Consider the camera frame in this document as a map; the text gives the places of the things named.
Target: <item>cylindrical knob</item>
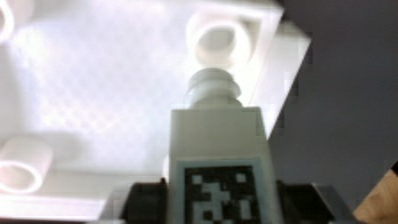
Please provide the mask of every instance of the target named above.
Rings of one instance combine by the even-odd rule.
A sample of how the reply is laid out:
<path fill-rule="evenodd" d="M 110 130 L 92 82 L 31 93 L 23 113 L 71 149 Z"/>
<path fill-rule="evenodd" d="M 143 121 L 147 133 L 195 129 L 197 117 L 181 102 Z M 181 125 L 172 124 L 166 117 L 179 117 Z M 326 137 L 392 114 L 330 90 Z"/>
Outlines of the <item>cylindrical knob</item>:
<path fill-rule="evenodd" d="M 216 68 L 202 69 L 190 79 L 190 107 L 241 107 L 236 100 L 238 96 L 239 87 L 232 81 L 230 74 Z"/>

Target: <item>dark background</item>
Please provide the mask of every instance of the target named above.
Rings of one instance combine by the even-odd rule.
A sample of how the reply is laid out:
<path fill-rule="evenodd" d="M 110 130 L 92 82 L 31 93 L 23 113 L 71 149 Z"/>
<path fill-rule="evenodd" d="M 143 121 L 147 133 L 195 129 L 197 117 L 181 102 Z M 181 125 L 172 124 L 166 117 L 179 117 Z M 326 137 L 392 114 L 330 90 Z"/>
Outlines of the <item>dark background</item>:
<path fill-rule="evenodd" d="M 355 209 L 398 160 L 398 1 L 286 0 L 312 38 L 270 136 L 277 177 Z"/>

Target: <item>white cylindrical peg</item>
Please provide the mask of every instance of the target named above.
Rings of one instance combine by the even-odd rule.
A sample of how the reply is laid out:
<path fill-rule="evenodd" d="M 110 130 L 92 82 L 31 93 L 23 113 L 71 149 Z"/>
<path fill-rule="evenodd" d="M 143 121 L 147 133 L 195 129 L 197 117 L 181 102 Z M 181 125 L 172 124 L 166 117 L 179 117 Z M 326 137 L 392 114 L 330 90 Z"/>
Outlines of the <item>white cylindrical peg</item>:
<path fill-rule="evenodd" d="M 0 44 L 33 14 L 33 0 L 0 0 Z"/>
<path fill-rule="evenodd" d="M 0 190 L 31 193 L 40 188 L 51 165 L 53 150 L 35 137 L 15 137 L 0 150 Z"/>
<path fill-rule="evenodd" d="M 246 64 L 252 41 L 243 22 L 232 16 L 197 13 L 186 25 L 190 55 L 204 67 L 232 69 Z"/>

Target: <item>white surface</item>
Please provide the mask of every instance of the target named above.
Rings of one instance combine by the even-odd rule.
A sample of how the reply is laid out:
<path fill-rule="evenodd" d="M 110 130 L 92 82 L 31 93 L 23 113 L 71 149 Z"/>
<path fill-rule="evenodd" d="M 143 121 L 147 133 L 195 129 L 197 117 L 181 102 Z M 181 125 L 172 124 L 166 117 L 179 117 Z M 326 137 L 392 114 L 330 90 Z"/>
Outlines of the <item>white surface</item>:
<path fill-rule="evenodd" d="M 159 175 L 170 109 L 193 74 L 184 30 L 195 10 L 156 0 L 35 5 L 0 48 L 0 140 L 33 132 L 55 146 L 56 170 Z"/>
<path fill-rule="evenodd" d="M 31 193 L 46 178 L 53 150 L 31 136 L 14 137 L 0 149 L 0 190 Z"/>
<path fill-rule="evenodd" d="M 264 133 L 270 137 L 277 116 L 309 47 L 309 38 L 296 26 L 284 22 L 271 39 L 266 64 L 255 82 L 250 105 L 261 107 Z"/>
<path fill-rule="evenodd" d="M 156 176 L 51 172 L 42 188 L 33 194 L 10 195 L 0 192 L 0 217 L 94 221 L 113 190 L 127 188 L 134 182 L 158 182 L 158 180 Z"/>

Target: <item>white plastic block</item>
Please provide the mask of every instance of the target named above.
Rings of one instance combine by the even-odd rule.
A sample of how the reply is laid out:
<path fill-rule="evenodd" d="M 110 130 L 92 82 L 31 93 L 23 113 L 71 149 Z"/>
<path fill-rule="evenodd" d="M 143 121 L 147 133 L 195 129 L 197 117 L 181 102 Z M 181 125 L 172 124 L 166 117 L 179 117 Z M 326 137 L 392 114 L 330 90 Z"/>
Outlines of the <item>white plastic block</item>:
<path fill-rule="evenodd" d="M 280 23 L 271 39 L 264 68 L 250 99 L 250 105 L 261 107 L 266 137 L 270 137 L 277 116 L 282 110 L 309 42 L 309 37 L 293 23 Z"/>
<path fill-rule="evenodd" d="M 172 111 L 168 162 L 168 224 L 195 223 L 193 220 L 236 222 L 220 214 L 225 204 L 234 205 L 239 218 L 280 223 L 259 108 Z M 241 195 L 236 194 L 238 185 L 250 188 Z M 243 207 L 238 206 L 241 197 L 252 198 L 257 204 L 246 207 L 243 202 Z"/>

